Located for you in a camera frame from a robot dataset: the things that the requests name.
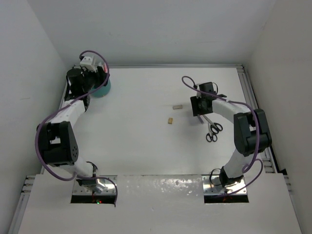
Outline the pink highlighter pen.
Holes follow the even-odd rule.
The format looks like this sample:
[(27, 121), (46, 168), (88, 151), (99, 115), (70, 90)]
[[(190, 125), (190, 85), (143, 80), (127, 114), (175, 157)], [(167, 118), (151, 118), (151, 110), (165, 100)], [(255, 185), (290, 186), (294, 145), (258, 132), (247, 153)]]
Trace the pink highlighter pen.
[(105, 63), (103, 64), (103, 70), (104, 70), (105, 73), (108, 72), (107, 65)]

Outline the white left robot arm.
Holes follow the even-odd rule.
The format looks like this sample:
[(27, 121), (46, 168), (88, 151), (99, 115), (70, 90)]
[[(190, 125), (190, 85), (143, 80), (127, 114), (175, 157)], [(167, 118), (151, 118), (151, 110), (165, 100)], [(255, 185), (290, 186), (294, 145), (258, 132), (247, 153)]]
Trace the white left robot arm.
[(104, 65), (95, 69), (74, 66), (66, 74), (66, 91), (56, 112), (37, 127), (35, 150), (40, 163), (53, 177), (62, 181), (93, 179), (95, 166), (79, 156), (73, 126), (90, 105), (90, 95), (109, 83)]

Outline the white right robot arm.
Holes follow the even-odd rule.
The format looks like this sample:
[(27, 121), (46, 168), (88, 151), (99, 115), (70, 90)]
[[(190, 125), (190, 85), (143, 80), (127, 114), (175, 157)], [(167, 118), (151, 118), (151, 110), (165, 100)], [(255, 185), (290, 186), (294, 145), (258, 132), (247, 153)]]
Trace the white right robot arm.
[(227, 96), (217, 93), (212, 82), (193, 82), (188, 87), (197, 91), (190, 97), (194, 117), (215, 113), (233, 124), (235, 150), (220, 168), (218, 185), (225, 187), (239, 182), (258, 160), (257, 155), (272, 144), (265, 111), (244, 102), (228, 100)]

